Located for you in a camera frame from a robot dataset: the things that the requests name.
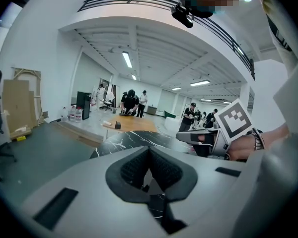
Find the black helmet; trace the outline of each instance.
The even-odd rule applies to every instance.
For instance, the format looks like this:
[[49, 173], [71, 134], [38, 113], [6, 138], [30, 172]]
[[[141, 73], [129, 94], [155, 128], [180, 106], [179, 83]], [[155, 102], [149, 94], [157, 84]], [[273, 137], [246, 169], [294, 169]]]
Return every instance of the black helmet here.
[[132, 99], [134, 98], [135, 95], [136, 95], [136, 92], [133, 89], [130, 89], [128, 91], [127, 97]]

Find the bracelet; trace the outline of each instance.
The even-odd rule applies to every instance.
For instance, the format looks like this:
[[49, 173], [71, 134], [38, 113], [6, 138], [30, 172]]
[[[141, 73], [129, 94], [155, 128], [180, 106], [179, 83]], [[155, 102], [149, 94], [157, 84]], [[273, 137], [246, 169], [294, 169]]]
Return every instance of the bracelet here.
[[252, 135], [255, 138], [254, 151], [264, 149], [264, 146], [263, 146], [259, 136], [255, 132], [252, 132]]

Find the floor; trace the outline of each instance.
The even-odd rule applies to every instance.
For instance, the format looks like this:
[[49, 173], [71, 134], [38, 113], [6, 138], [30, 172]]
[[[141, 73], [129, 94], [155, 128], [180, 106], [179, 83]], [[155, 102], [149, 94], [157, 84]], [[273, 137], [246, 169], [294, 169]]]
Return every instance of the floor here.
[[0, 157], [0, 193], [13, 206], [20, 206], [27, 196], [66, 169], [88, 160], [94, 147], [73, 140], [55, 128], [43, 124], [24, 141], [10, 143], [17, 163]]
[[[26, 197], [50, 181], [66, 169], [82, 161], [88, 160], [99, 146], [93, 140], [88, 140], [71, 133], [58, 126], [67, 125], [84, 131], [92, 137], [99, 137], [102, 142], [104, 128], [102, 122], [110, 120], [117, 114], [104, 109], [93, 112], [89, 119], [76, 122], [59, 122], [43, 124], [35, 129], [24, 141], [10, 143], [11, 149], [4, 149], [6, 153], [13, 153], [17, 163], [12, 159], [0, 157], [0, 193], [12, 205], [18, 207]], [[165, 118], [145, 114], [155, 124], [158, 132], [175, 137], [176, 131], [168, 131], [164, 127]]]
[[[65, 121], [62, 123], [66, 123], [66, 126], [69, 128], [75, 128], [78, 129], [82, 133], [86, 133], [86, 135], [90, 137], [94, 137], [100, 142], [103, 140], [103, 135], [105, 132], [105, 128], [102, 126], [102, 123], [104, 121], [111, 120], [114, 116], [116, 116], [120, 112], [120, 109], [117, 109], [116, 114], [113, 114], [110, 110], [104, 110], [101, 109], [99, 111], [95, 111], [90, 113], [90, 116], [88, 119], [83, 120], [82, 122], [74, 122], [74, 121]], [[144, 113], [144, 118], [149, 119], [153, 121], [154, 125], [157, 128], [157, 131], [162, 134], [166, 134], [171, 137], [175, 137], [177, 131], [169, 131], [164, 127], [165, 118], [160, 116], [152, 116]], [[108, 137], [117, 134], [117, 132], [109, 130], [108, 131]]]

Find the water bottle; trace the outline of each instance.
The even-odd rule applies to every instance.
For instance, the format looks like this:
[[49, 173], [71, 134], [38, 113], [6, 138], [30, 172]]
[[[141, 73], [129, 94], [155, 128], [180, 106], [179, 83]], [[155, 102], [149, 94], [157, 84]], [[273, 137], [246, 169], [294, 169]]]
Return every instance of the water bottle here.
[[63, 107], [62, 113], [61, 113], [61, 120], [62, 121], [67, 121], [68, 120], [68, 116], [69, 116], [68, 110], [66, 109], [66, 107]]
[[76, 109], [76, 113], [75, 113], [75, 122], [81, 122], [82, 115], [83, 115], [83, 109], [81, 109], [80, 107], [78, 107]]
[[71, 112], [70, 112], [70, 121], [75, 121], [75, 113], [76, 113], [76, 108], [75, 106], [72, 106]]

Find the black railing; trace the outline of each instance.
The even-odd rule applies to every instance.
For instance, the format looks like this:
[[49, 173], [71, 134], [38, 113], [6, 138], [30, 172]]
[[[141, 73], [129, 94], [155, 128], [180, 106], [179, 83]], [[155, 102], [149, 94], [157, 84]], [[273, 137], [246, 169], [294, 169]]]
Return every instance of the black railing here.
[[[175, 6], [177, 2], [173, 0], [86, 0], [84, 1], [83, 6], [78, 10], [78, 12], [98, 6], [111, 4], [140, 4], [170, 10], [170, 8], [172, 6]], [[225, 42], [235, 52], [239, 59], [241, 59], [248, 71], [252, 71], [252, 64], [248, 59], [247, 55], [245, 55], [245, 52], [223, 28], [221, 28], [210, 18], [198, 18], [192, 15], [189, 16], [193, 21], [204, 26], [212, 33], [214, 33], [216, 36], [218, 36], [223, 42]]]

